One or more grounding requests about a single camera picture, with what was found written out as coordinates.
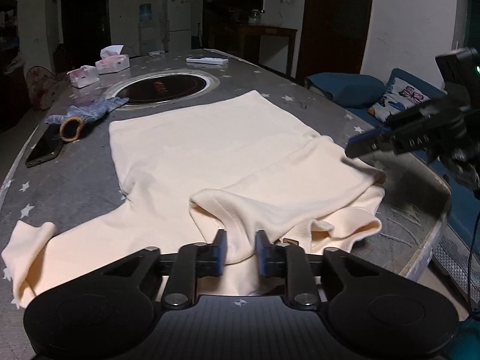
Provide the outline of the round induction cooktop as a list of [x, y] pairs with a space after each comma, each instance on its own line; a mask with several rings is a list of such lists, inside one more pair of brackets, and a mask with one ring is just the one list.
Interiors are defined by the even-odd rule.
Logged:
[[204, 71], [176, 69], [122, 80], [106, 89], [104, 96], [127, 98], [128, 102], [120, 109], [136, 111], [201, 97], [220, 83], [217, 77]]

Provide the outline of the butterfly pattern pillow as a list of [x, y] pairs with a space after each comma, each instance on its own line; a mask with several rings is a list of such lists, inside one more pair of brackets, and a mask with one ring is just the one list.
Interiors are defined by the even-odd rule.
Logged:
[[368, 109], [368, 113], [381, 122], [389, 116], [406, 111], [410, 107], [430, 100], [418, 88], [400, 78], [394, 78], [386, 87], [385, 93]]

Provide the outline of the white remote control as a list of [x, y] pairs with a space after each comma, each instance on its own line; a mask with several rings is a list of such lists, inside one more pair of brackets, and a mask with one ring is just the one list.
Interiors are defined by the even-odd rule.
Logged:
[[199, 56], [199, 57], [187, 57], [185, 59], [187, 63], [191, 64], [206, 64], [212, 66], [224, 66], [229, 63], [227, 58], [217, 58], [217, 57], [210, 57], [210, 56]]

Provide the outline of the water dispenser with bottle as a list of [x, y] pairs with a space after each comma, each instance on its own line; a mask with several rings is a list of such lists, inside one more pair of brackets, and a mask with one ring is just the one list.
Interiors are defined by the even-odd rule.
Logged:
[[155, 22], [153, 20], [150, 3], [141, 4], [139, 6], [138, 35], [141, 55], [148, 55], [151, 51], [156, 50]]

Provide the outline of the white refrigerator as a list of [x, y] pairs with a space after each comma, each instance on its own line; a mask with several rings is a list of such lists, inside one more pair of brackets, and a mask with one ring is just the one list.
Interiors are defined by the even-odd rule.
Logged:
[[167, 0], [168, 51], [191, 48], [191, 0]]

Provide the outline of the blue knit work glove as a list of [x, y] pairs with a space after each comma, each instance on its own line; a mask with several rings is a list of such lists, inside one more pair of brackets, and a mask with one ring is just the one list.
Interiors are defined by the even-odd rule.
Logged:
[[86, 105], [71, 105], [63, 114], [49, 115], [45, 119], [47, 125], [59, 127], [59, 137], [65, 142], [77, 141], [82, 130], [98, 122], [112, 111], [124, 106], [128, 97], [99, 97]]

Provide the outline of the small white pink box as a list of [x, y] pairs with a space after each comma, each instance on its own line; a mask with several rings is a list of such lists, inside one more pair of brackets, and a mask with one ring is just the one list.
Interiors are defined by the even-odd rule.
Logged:
[[94, 66], [84, 65], [67, 73], [71, 85], [82, 89], [99, 81], [98, 69]]

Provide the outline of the dark wooden side table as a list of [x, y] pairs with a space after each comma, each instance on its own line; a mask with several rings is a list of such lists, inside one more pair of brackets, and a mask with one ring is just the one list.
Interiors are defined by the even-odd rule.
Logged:
[[298, 30], [268, 24], [240, 28], [239, 56], [270, 71], [290, 77]]

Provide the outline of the dark wooden door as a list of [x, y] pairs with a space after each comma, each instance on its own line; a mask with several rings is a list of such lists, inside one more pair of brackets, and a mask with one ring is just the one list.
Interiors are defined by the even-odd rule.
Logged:
[[360, 72], [372, 2], [305, 0], [297, 80], [322, 72]]

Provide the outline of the small green packet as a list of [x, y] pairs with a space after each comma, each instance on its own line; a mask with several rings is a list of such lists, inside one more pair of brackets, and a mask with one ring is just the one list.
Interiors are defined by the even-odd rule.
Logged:
[[163, 55], [165, 54], [165, 51], [164, 50], [153, 50], [153, 51], [149, 51], [148, 55], [150, 55], [151, 57], [157, 57], [157, 56], [160, 56], [160, 55]]

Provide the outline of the dark shelf cabinet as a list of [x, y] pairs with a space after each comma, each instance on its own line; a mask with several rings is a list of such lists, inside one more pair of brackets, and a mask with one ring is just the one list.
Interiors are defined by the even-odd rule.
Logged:
[[202, 46], [238, 52], [242, 28], [263, 5], [264, 0], [202, 0]]

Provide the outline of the pink tissue box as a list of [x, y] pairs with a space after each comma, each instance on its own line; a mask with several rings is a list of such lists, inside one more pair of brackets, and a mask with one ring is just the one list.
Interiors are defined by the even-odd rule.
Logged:
[[122, 53], [123, 45], [107, 46], [100, 51], [100, 60], [95, 63], [99, 75], [121, 72], [130, 67], [128, 55]]

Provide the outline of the cream sweatshirt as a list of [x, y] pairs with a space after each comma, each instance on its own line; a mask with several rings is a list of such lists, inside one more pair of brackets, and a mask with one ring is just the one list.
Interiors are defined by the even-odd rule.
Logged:
[[174, 253], [227, 232], [224, 273], [205, 294], [266, 292], [255, 235], [307, 252], [350, 251], [379, 233], [385, 175], [256, 91], [109, 127], [125, 202], [57, 234], [53, 223], [18, 222], [2, 258], [13, 302], [37, 295], [148, 246]]

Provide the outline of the black smartphone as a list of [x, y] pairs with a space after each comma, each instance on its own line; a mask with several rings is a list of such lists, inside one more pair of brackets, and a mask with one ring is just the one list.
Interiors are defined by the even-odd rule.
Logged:
[[49, 125], [25, 161], [26, 168], [35, 167], [57, 158], [63, 149], [64, 141], [59, 135], [60, 126]]

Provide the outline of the red dotted fabric item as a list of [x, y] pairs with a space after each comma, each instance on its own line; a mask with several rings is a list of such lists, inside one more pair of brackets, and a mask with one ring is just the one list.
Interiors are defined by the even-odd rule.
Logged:
[[26, 84], [32, 107], [45, 111], [53, 106], [68, 86], [68, 78], [65, 72], [54, 74], [46, 67], [34, 66], [26, 74]]

